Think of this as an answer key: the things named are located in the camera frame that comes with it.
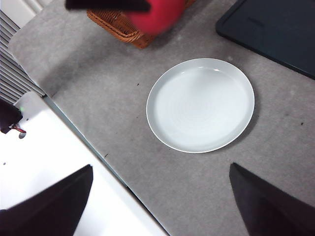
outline dark blue tray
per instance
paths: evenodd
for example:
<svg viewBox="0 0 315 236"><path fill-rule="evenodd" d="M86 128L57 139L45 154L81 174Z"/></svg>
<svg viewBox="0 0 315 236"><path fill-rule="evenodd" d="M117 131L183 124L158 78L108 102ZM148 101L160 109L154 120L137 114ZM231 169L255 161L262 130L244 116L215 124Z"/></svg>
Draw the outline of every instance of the dark blue tray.
<svg viewBox="0 0 315 236"><path fill-rule="evenodd" d="M217 33L315 79L315 0L238 0Z"/></svg>

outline gray tabletop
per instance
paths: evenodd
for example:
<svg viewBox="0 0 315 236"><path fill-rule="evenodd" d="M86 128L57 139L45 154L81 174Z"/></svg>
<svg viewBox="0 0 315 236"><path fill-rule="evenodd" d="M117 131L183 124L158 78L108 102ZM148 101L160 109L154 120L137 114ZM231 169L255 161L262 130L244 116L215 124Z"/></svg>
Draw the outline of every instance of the gray tabletop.
<svg viewBox="0 0 315 236"><path fill-rule="evenodd" d="M218 36L215 23L234 2L197 0L172 30L139 50L85 12L66 12L63 0L54 0L9 45L29 76L174 236L246 235L228 178L232 162L315 206L315 81ZM245 132L205 154L169 149L146 121L154 82L193 58L234 64L255 92Z"/></svg>

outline metal vent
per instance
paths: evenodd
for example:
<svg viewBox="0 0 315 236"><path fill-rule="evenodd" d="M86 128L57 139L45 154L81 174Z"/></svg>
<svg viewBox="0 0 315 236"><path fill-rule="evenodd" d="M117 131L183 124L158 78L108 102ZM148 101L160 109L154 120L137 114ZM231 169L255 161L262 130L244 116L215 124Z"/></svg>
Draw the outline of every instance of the metal vent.
<svg viewBox="0 0 315 236"><path fill-rule="evenodd" d="M7 50L10 39L20 28L2 11L0 20L0 97L15 103L28 91L35 91L40 96L45 95Z"/></svg>

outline wicker basket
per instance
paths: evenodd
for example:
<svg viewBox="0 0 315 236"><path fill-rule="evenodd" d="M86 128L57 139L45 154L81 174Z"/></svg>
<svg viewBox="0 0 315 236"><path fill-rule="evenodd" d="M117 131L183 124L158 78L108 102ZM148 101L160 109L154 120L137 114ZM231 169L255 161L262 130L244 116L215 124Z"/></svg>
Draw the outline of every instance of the wicker basket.
<svg viewBox="0 0 315 236"><path fill-rule="evenodd" d="M188 8L196 0L185 0ZM146 48L155 38L140 32L121 11L94 10L87 11L88 17L122 42L132 43L137 48Z"/></svg>

